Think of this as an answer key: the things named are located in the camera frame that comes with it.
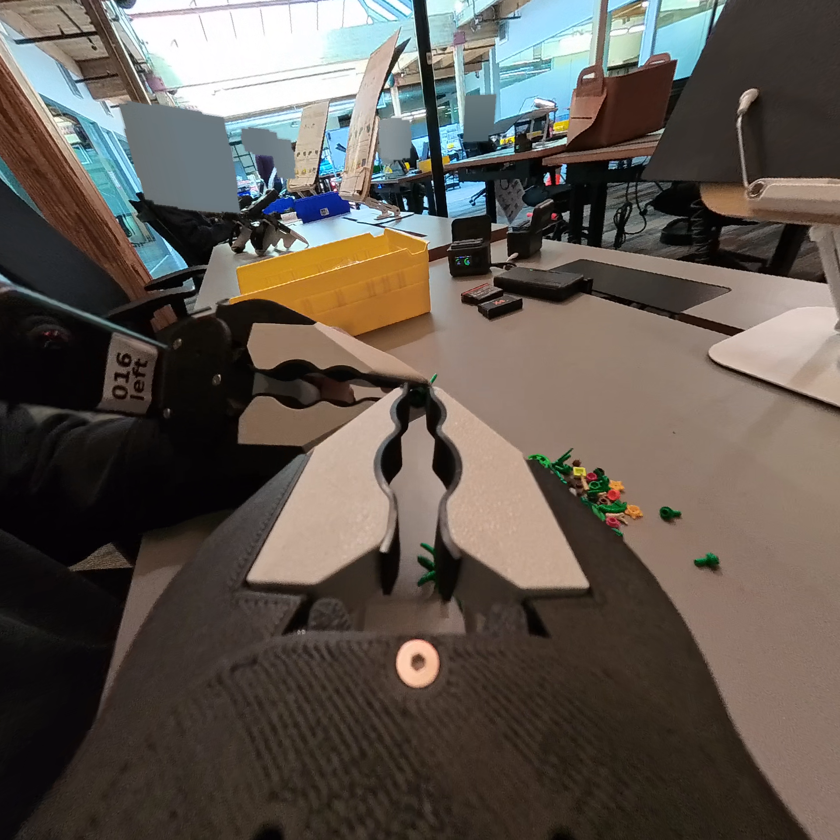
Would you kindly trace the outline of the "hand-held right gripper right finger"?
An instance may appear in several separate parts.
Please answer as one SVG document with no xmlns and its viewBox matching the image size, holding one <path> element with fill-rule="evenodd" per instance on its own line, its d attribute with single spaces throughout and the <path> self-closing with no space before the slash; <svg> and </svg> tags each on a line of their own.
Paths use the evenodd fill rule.
<svg viewBox="0 0 840 840">
<path fill-rule="evenodd" d="M 442 388 L 427 398 L 434 441 L 437 590 L 458 624 L 478 631 L 493 607 L 582 599 L 591 584 L 535 466 Z"/>
</svg>

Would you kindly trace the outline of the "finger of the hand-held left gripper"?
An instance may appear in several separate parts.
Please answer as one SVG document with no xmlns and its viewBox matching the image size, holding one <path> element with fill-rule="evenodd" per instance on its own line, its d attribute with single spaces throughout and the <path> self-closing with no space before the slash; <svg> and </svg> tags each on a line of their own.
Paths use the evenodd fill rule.
<svg viewBox="0 0 840 840">
<path fill-rule="evenodd" d="M 428 378 L 389 353 L 320 322 L 256 323 L 246 349 L 255 370 L 279 382 L 320 375 L 381 389 L 429 384 Z"/>
<path fill-rule="evenodd" d="M 394 390 L 393 385 L 377 387 L 356 382 L 351 403 L 318 398 L 308 405 L 291 395 L 258 393 L 238 419 L 238 443 L 314 448 Z"/>
</svg>

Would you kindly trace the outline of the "pile of toy brick pieces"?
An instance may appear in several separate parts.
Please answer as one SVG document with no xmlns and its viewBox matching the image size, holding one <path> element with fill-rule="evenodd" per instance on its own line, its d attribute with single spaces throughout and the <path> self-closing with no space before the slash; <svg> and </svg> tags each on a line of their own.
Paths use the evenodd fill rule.
<svg viewBox="0 0 840 840">
<path fill-rule="evenodd" d="M 626 498 L 621 480 L 610 477 L 603 467 L 587 467 L 573 448 L 555 457 L 532 454 L 527 460 L 548 470 L 583 508 L 620 536 L 626 527 L 644 518 L 643 509 Z"/>
</svg>

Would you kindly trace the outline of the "person's left forearm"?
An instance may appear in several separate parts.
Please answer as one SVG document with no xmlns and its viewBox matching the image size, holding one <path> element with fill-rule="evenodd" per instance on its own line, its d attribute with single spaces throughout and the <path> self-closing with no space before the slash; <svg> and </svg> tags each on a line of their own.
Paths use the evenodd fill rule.
<svg viewBox="0 0 840 840">
<path fill-rule="evenodd" d="M 247 446 L 174 439 L 150 419 L 90 419 L 2 403 L 2 571 L 45 557 L 65 566 L 100 547 L 237 508 L 294 458 Z"/>
</svg>

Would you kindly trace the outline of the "person's left hand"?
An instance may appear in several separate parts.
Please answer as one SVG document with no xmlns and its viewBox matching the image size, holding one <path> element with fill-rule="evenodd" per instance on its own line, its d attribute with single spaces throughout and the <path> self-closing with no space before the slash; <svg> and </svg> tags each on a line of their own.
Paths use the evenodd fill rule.
<svg viewBox="0 0 840 840">
<path fill-rule="evenodd" d="M 353 388 L 348 382 L 335 381 L 323 374 L 308 374 L 305 381 L 317 390 L 321 400 L 344 405 L 355 401 Z"/>
</svg>

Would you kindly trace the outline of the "small blue bin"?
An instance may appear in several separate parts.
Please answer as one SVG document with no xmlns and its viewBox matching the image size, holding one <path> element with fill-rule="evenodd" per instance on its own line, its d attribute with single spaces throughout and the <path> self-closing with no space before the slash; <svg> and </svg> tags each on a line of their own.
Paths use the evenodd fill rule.
<svg viewBox="0 0 840 840">
<path fill-rule="evenodd" d="M 310 224 L 349 214 L 352 206 L 338 192 L 330 191 L 295 199 L 293 210 L 302 223 Z"/>
</svg>

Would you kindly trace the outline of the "black charging case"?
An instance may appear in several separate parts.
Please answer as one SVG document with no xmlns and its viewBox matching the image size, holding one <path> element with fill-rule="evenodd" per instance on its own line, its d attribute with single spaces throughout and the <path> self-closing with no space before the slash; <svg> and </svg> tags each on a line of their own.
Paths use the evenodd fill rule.
<svg viewBox="0 0 840 840">
<path fill-rule="evenodd" d="M 509 227 L 507 231 L 507 255 L 509 260 L 527 259 L 540 252 L 543 233 L 553 225 L 553 200 L 547 199 L 532 210 L 527 223 Z"/>
<path fill-rule="evenodd" d="M 452 220 L 452 242 L 447 249 L 452 277 L 479 277 L 490 273 L 491 233 L 487 215 Z"/>
</svg>

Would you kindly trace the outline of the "black office chair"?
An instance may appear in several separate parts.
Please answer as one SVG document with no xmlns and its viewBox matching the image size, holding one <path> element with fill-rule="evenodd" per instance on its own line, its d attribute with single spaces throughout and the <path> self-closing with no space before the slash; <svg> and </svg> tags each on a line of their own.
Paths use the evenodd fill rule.
<svg viewBox="0 0 840 840">
<path fill-rule="evenodd" d="M 186 300 L 200 290 L 205 267 L 193 266 L 151 281 L 130 300 L 110 274 L 55 230 L 1 182 L 1 270 L 19 286 L 152 338 L 153 316 L 170 306 L 187 316 Z"/>
</svg>

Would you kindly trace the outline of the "cardboard panel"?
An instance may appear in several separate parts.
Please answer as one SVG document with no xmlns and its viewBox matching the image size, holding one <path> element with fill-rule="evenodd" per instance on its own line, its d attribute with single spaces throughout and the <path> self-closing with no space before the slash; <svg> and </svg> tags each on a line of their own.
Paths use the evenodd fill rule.
<svg viewBox="0 0 840 840">
<path fill-rule="evenodd" d="M 397 206 L 371 196 L 371 178 L 379 132 L 377 105 L 394 64 L 407 45 L 407 41 L 400 45 L 397 43 L 400 31 L 398 28 L 367 61 L 353 104 L 349 141 L 339 185 L 339 195 L 342 199 L 378 211 L 377 221 L 401 216 L 401 210 Z"/>
<path fill-rule="evenodd" d="M 287 183 L 291 194 L 314 194 L 320 184 L 320 163 L 330 100 L 307 105 L 301 111 L 295 142 L 295 171 Z"/>
</svg>

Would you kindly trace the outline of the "wooden pillar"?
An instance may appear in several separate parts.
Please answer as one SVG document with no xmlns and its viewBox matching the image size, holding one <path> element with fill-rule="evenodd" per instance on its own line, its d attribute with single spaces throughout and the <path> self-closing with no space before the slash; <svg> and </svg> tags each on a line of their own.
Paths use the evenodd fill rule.
<svg viewBox="0 0 840 840">
<path fill-rule="evenodd" d="M 1 155 L 45 219 L 131 300 L 151 276 L 46 105 L 1 44 Z"/>
</svg>

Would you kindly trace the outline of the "flat black box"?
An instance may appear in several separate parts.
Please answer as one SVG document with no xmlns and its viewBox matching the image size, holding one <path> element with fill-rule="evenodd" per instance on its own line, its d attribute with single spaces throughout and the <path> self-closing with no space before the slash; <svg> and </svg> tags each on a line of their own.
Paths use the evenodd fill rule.
<svg viewBox="0 0 840 840">
<path fill-rule="evenodd" d="M 563 302 L 579 294 L 590 294 L 593 287 L 591 278 L 564 269 L 513 267 L 494 276 L 493 282 L 507 293 L 551 302 Z"/>
</svg>

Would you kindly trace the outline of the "long wooden desk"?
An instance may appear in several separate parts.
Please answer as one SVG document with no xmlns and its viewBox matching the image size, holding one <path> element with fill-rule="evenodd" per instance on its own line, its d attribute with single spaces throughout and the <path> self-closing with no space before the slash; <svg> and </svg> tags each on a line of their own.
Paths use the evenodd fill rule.
<svg viewBox="0 0 840 840">
<path fill-rule="evenodd" d="M 496 182 L 525 181 L 530 176 L 554 174 L 565 166 L 565 182 L 570 186 L 569 240 L 579 245 L 586 238 L 588 246 L 602 246 L 606 215 L 606 191 L 613 183 L 637 182 L 644 164 L 628 164 L 612 169 L 614 161 L 646 159 L 656 150 L 664 130 L 592 150 L 568 151 L 566 140 L 538 143 L 531 150 L 512 149 L 480 154 L 446 164 L 446 173 L 456 172 L 468 182 L 483 182 L 486 188 L 486 213 L 497 221 Z"/>
</svg>

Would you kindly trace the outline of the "black desk mat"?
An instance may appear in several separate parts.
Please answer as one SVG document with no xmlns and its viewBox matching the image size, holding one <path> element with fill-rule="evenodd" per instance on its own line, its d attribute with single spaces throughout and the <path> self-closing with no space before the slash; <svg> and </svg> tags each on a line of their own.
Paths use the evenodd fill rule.
<svg viewBox="0 0 840 840">
<path fill-rule="evenodd" d="M 577 259 L 551 269 L 581 275 L 591 284 L 591 294 L 670 315 L 685 313 L 729 294 L 731 289 L 657 272 Z"/>
</svg>

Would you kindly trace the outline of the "white metal stand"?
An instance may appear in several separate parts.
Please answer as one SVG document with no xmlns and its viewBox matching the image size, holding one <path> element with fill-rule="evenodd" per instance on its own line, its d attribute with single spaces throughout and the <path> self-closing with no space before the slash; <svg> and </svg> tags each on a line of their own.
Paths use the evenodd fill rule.
<svg viewBox="0 0 840 840">
<path fill-rule="evenodd" d="M 807 223 L 817 246 L 833 305 L 796 308 L 713 345 L 720 366 L 839 407 L 839 181 L 832 178 L 750 179 L 743 124 L 760 91 L 738 101 L 736 133 L 742 191 L 747 208 L 760 217 L 781 215 Z"/>
</svg>

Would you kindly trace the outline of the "brown bag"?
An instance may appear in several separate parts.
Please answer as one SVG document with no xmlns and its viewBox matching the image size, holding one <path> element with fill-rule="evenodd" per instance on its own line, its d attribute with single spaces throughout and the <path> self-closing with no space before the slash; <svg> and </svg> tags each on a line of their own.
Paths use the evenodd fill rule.
<svg viewBox="0 0 840 840">
<path fill-rule="evenodd" d="M 661 130 L 676 67 L 664 53 L 621 76 L 605 77 L 600 66 L 584 68 L 572 95 L 565 149 L 591 151 Z"/>
</svg>

